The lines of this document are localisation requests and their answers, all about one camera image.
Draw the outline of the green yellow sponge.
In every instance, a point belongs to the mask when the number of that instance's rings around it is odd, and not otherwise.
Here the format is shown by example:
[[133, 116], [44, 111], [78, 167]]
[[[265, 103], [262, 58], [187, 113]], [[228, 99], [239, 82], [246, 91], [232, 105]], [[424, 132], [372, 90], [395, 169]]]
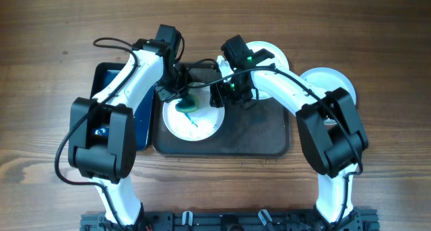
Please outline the green yellow sponge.
[[199, 99], [193, 94], [187, 94], [175, 105], [175, 110], [182, 113], [195, 112], [199, 109]]

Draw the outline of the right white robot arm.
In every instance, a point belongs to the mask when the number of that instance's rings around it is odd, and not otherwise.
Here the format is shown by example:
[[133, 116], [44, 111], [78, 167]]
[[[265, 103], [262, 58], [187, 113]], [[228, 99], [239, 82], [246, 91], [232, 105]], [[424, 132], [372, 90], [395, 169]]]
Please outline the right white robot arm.
[[327, 90], [287, 70], [266, 48], [250, 49], [241, 36], [221, 47], [230, 75], [210, 85], [212, 107], [243, 104], [265, 92], [295, 117], [302, 153], [319, 175], [316, 209], [328, 226], [340, 229], [353, 210], [352, 179], [363, 172], [368, 138], [351, 94]]

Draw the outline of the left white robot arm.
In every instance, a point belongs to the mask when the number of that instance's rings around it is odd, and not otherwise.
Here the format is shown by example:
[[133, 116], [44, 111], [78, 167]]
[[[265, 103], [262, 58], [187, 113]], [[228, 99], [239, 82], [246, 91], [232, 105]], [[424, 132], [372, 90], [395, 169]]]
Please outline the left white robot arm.
[[151, 90], [165, 102], [186, 95], [187, 73], [176, 67], [184, 38], [162, 24], [154, 39], [122, 41], [118, 48], [129, 54], [128, 61], [105, 88], [73, 102], [59, 149], [69, 147], [69, 164], [87, 179], [85, 186], [98, 190], [106, 209], [99, 227], [150, 230], [130, 177], [137, 152], [134, 113]]

